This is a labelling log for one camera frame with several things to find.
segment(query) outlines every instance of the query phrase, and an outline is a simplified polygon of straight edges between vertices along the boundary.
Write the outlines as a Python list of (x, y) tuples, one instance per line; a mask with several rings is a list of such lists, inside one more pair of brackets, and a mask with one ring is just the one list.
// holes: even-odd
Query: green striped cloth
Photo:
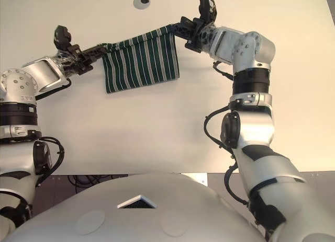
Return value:
[(171, 25), (118, 43), (102, 43), (107, 93), (179, 78)]

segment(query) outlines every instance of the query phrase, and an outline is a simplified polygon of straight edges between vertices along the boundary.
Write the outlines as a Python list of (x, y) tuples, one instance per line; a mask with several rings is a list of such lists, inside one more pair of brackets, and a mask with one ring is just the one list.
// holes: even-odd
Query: floor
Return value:
[[(327, 1), (335, 24), (335, 0)], [(335, 212), (335, 187), (333, 186), (335, 182), (335, 171), (303, 172), (303, 176), (316, 190), (317, 194), (319, 194)], [(208, 186), (226, 198), (238, 212), (253, 223), (254, 218), (251, 213), (228, 194), (223, 181), (224, 174), (208, 174)], [(247, 198), (238, 174), (232, 175), (230, 185), (238, 196), (244, 199)], [(36, 197), (33, 203), (33, 215), (37, 215), (73, 195), (75, 195), (75, 187), (70, 184), (67, 176), (52, 176), (36, 191)]]

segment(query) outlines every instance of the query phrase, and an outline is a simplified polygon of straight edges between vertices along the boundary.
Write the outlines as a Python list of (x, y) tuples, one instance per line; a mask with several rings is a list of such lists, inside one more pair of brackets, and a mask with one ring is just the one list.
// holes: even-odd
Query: striped fabric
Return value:
[(179, 78), (171, 25), (118, 43), (103, 43), (107, 93)]

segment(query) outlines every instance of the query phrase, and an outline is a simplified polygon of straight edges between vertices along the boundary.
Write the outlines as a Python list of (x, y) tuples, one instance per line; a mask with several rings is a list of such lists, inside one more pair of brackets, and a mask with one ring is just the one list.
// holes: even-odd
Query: white stripe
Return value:
[(119, 61), (117, 60), (116, 53), (115, 53), (115, 59), (116, 59), (117, 66), (119, 67), (119, 82), (120, 82), (120, 86), (121, 86), (122, 90), (124, 90), (124, 87), (122, 86), (122, 83), (121, 83), (120, 64), (119, 64)]
[(130, 77), (131, 77), (131, 80), (132, 80), (132, 84), (134, 84), (134, 87), (136, 87), (136, 85), (135, 85), (135, 83), (134, 83), (134, 79), (132, 79), (131, 63), (130, 63), (130, 57), (129, 57), (128, 48), (126, 48), (126, 50), (127, 50), (128, 60), (129, 60)]
[(152, 69), (151, 69), (151, 61), (150, 61), (149, 48), (148, 48), (148, 42), (147, 42), (148, 38), (147, 38), (146, 34), (143, 34), (142, 37), (143, 37), (143, 43), (144, 43), (144, 50), (145, 50), (146, 58), (147, 58), (147, 65), (148, 65), (148, 71), (149, 71), (149, 75), (150, 75), (150, 81), (151, 81), (151, 84), (154, 84), (155, 80), (153, 78), (153, 72), (152, 72)]
[(151, 80), (151, 83), (154, 84), (155, 80), (153, 78), (153, 72), (152, 72), (152, 69), (151, 69), (151, 61), (150, 61), (149, 47), (148, 47), (148, 42), (147, 41), (144, 42), (144, 50), (146, 51), (146, 58), (147, 58), (147, 65), (148, 65), (150, 80)]
[(112, 80), (112, 83), (113, 83), (113, 86), (114, 86), (114, 90), (119, 91), (117, 86), (116, 86), (115, 67), (114, 67), (113, 60), (111, 59), (111, 53), (108, 53), (107, 56), (108, 56), (108, 59), (109, 59), (110, 65), (111, 65), (111, 80)]
[(166, 37), (165, 36), (166, 35), (164, 35), (164, 44), (165, 44), (165, 52), (166, 52), (166, 57), (167, 57), (167, 64), (168, 64), (168, 67), (169, 67), (170, 77), (172, 77), (171, 70), (170, 70), (170, 61), (169, 61), (168, 49), (166, 47)]
[(106, 64), (107, 84), (108, 84), (109, 92), (111, 93), (110, 85), (109, 85), (109, 70), (108, 70), (107, 60), (103, 59), (103, 62)]
[(157, 70), (157, 62), (156, 62), (156, 57), (155, 57), (155, 50), (154, 50), (154, 47), (153, 47), (153, 35), (152, 35), (152, 33), (150, 32), (150, 35), (151, 35), (151, 38), (152, 38), (152, 40), (151, 40), (151, 45), (152, 45), (152, 54), (153, 54), (153, 59), (154, 59), (154, 61), (155, 61), (155, 68), (156, 68), (156, 73), (157, 73), (157, 78), (158, 78), (158, 80), (159, 80), (159, 75), (158, 75), (158, 70)]
[(171, 42), (171, 49), (172, 49), (172, 59), (173, 59), (173, 66), (174, 66), (174, 72), (175, 72), (175, 77), (176, 79), (178, 78), (178, 67), (177, 67), (177, 61), (176, 61), (176, 52), (174, 50), (174, 44), (173, 44), (173, 39), (174, 36), (170, 34), (170, 42)]
[[(142, 53), (141, 53), (141, 48), (140, 48), (140, 56), (141, 56), (141, 60), (143, 61)], [(147, 78), (146, 78), (146, 73), (144, 72), (143, 62), (141, 62), (141, 64), (142, 64), (142, 70), (143, 70), (144, 80), (146, 80), (146, 84), (148, 85), (148, 81), (147, 81)]]
[(166, 77), (166, 73), (165, 73), (164, 58), (163, 58), (163, 53), (162, 53), (162, 45), (161, 45), (160, 37), (157, 37), (156, 41), (157, 41), (157, 46), (158, 46), (159, 59), (160, 59), (160, 63), (161, 63), (161, 70), (162, 70), (162, 73), (163, 73), (163, 80), (167, 81), (168, 78)]
[(139, 85), (142, 87), (143, 84), (142, 84), (141, 77), (140, 77), (140, 71), (138, 70), (138, 63), (137, 63), (137, 58), (136, 58), (135, 47), (134, 47), (132, 39), (130, 39), (130, 41), (131, 41), (131, 51), (132, 51), (132, 57), (134, 59), (134, 66), (135, 66), (137, 81), (138, 81)]
[(124, 50), (120, 51), (120, 55), (121, 55), (122, 65), (124, 67), (125, 82), (126, 82), (127, 88), (130, 89), (131, 87), (130, 87), (130, 84), (128, 82), (128, 77), (127, 77), (127, 66), (126, 66), (126, 60), (124, 56)]

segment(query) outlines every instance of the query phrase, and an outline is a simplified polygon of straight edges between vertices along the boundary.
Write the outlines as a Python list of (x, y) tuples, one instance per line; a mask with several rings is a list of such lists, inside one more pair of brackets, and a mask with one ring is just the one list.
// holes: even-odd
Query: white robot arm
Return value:
[(269, 147), (274, 135), (269, 94), (274, 44), (257, 32), (216, 28), (213, 0), (200, 0), (199, 11), (200, 18), (193, 21), (182, 17), (175, 32), (188, 40), (187, 48), (233, 65), (233, 95), (219, 111), (231, 112), (222, 121), (221, 141), (215, 142), (236, 160), (256, 222), (273, 242), (335, 241), (334, 214), (290, 160)]
[[(81, 51), (70, 41), (67, 28), (58, 26), (54, 35), (56, 56), (7, 70), (0, 77), (0, 240), (30, 219), (35, 187), (63, 160), (60, 142), (41, 135), (36, 100), (68, 88), (70, 76), (91, 70), (91, 63), (106, 52), (102, 46)], [(54, 166), (46, 142), (59, 146)]]

